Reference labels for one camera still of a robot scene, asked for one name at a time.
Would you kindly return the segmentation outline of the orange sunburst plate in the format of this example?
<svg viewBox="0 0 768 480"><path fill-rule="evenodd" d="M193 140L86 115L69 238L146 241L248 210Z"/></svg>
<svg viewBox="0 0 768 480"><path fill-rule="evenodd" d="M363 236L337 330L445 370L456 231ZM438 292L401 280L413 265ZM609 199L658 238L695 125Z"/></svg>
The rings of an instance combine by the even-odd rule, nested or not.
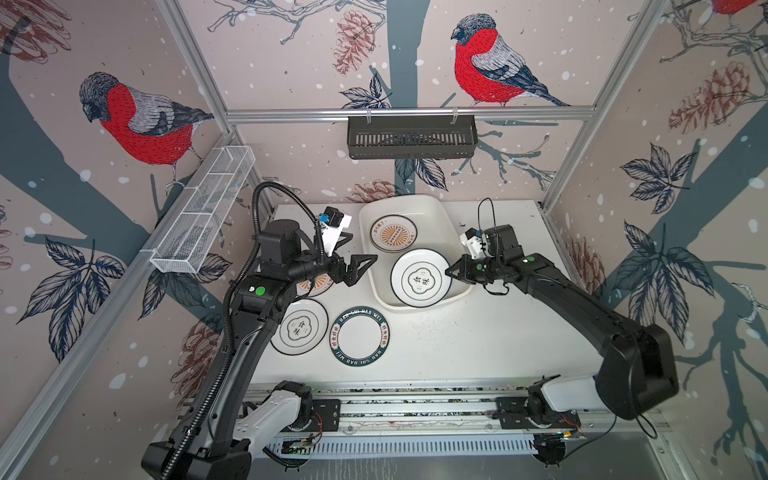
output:
<svg viewBox="0 0 768 480"><path fill-rule="evenodd" d="M314 280L306 280L296 285L298 297L317 297L334 285L333 280L328 274L317 276Z"/></svg>
<svg viewBox="0 0 768 480"><path fill-rule="evenodd" d="M373 245L388 253L409 249L418 237L415 223L402 215L386 215L376 220L370 229Z"/></svg>

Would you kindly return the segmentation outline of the white flower plate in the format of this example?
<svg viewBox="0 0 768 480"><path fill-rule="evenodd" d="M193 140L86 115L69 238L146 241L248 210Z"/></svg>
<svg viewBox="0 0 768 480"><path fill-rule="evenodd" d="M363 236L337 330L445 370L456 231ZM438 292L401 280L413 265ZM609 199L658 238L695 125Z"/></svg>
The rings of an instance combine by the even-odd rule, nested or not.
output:
<svg viewBox="0 0 768 480"><path fill-rule="evenodd" d="M441 302L452 287L452 278L445 274L447 268L446 258L435 250L420 248L406 252L392 267L392 291L406 306L432 307Z"/></svg>
<svg viewBox="0 0 768 480"><path fill-rule="evenodd" d="M302 299L288 307L271 345L282 355L300 356L316 348L328 328L326 308L313 299Z"/></svg>

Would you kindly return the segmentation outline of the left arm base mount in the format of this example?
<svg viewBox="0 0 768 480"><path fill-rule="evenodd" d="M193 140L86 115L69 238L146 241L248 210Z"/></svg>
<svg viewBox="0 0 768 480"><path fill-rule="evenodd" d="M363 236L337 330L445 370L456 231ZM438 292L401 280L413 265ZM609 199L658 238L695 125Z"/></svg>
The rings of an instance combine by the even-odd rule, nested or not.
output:
<svg viewBox="0 0 768 480"><path fill-rule="evenodd" d="M299 416L285 426L281 433L337 432L340 425L341 401L338 399L313 399L311 406L302 402Z"/></svg>

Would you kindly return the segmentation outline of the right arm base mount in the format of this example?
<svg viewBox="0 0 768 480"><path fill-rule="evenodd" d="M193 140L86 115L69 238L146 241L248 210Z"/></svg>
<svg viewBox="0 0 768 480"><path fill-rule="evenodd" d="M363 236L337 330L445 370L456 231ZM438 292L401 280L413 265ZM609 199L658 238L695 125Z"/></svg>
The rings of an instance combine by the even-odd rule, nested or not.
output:
<svg viewBox="0 0 768 480"><path fill-rule="evenodd" d="M539 397L497 397L495 406L492 418L499 421L502 430L577 430L582 427L575 411L555 412Z"/></svg>

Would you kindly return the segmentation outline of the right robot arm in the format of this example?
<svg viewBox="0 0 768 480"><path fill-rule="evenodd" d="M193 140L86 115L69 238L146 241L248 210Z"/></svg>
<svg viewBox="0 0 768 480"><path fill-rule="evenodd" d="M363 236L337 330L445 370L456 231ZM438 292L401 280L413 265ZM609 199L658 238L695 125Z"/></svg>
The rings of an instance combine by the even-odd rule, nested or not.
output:
<svg viewBox="0 0 768 480"><path fill-rule="evenodd" d="M680 386L669 334L651 324L639 326L603 306L539 253L526 254L510 225L470 228L460 236L467 248L445 271L454 280L488 287L515 286L556 312L599 353L594 374L555 375L528 389L529 419L547 425L571 410L605 408L635 420L673 398Z"/></svg>

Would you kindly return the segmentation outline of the white plastic bin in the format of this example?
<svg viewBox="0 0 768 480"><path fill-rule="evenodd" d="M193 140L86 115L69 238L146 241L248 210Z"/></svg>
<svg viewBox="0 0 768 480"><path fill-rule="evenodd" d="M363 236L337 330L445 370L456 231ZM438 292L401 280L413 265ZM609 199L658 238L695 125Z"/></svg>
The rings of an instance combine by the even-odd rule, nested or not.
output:
<svg viewBox="0 0 768 480"><path fill-rule="evenodd" d="M409 218L418 229L418 237L414 244L409 249L397 253L388 253L377 249L370 237L373 223L383 216L392 214ZM375 265L368 271L374 297L382 306L392 311L424 309L406 306L396 298L392 291L390 274L393 265L401 255L420 248L432 249L446 258L449 267L451 261L458 260L466 253L464 246L460 243L458 232L444 207L431 196L392 197L369 203L360 211L359 225L363 251L378 256ZM447 296L432 307L457 301L465 297L470 290L469 285L452 279L452 287Z"/></svg>

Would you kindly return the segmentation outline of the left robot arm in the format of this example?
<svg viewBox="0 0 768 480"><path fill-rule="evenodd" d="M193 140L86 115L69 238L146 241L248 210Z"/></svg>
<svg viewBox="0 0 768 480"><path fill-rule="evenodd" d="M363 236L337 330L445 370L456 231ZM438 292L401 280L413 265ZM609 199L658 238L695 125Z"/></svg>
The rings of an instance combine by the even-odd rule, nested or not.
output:
<svg viewBox="0 0 768 480"><path fill-rule="evenodd" d="M166 441L147 447L142 468L154 479L245 479L254 451L282 429L312 414L311 389L279 383L255 411L262 435L235 436L238 412L251 377L288 307L297 284L327 274L355 285L377 261L375 254L349 259L326 255L319 246L301 247L300 232L263 233L223 302L223 340L201 393Z"/></svg>

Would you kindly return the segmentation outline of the horizontal aluminium frame bar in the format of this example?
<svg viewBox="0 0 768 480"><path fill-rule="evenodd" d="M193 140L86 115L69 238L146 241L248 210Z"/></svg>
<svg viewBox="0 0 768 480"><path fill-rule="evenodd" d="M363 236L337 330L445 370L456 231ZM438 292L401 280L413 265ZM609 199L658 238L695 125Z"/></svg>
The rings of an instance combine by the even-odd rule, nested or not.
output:
<svg viewBox="0 0 768 480"><path fill-rule="evenodd" d="M474 116L476 120L590 120L596 114L592 106L515 106L515 107L472 107L472 108L393 108L393 109L277 109L277 110L231 110L225 114L230 125L272 124L272 123L334 123L347 121L352 117L365 120L374 117L422 117Z"/></svg>

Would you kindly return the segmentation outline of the black wall-mounted basket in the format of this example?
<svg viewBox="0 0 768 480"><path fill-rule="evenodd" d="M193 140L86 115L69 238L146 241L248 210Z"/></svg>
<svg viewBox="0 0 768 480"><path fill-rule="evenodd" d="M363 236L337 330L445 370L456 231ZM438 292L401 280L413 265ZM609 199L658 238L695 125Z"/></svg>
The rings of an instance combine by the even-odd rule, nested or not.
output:
<svg viewBox="0 0 768 480"><path fill-rule="evenodd" d="M470 158L477 144L473 116L351 117L347 124L354 160Z"/></svg>

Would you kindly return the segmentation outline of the green ring plate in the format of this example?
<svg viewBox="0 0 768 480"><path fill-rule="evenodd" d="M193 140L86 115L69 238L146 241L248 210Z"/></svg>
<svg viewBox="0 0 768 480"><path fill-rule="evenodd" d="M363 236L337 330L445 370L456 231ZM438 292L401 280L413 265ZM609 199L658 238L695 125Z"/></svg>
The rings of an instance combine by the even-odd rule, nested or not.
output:
<svg viewBox="0 0 768 480"><path fill-rule="evenodd" d="M360 368L378 361L388 349L389 322L378 310L357 306L345 310L331 324L329 347L334 358Z"/></svg>

